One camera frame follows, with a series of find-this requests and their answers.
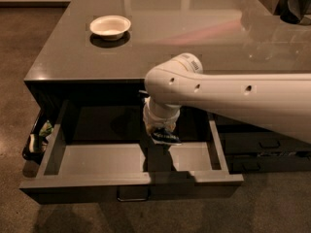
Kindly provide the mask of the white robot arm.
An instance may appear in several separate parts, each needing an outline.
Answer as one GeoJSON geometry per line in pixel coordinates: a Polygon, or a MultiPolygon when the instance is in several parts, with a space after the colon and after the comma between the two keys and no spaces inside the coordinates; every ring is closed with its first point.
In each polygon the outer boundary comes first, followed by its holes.
{"type": "Polygon", "coordinates": [[[149,131],[172,130],[188,106],[311,143],[308,74],[205,75],[195,55],[182,53],[151,69],[145,88],[149,131]]]}

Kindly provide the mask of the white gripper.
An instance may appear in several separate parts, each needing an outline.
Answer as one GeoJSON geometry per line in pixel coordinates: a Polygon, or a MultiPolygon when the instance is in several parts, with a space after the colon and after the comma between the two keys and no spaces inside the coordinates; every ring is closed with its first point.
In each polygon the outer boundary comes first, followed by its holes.
{"type": "Polygon", "coordinates": [[[152,97],[144,101],[143,121],[146,132],[151,135],[158,128],[173,132],[180,116],[180,106],[159,104],[152,97]]]}

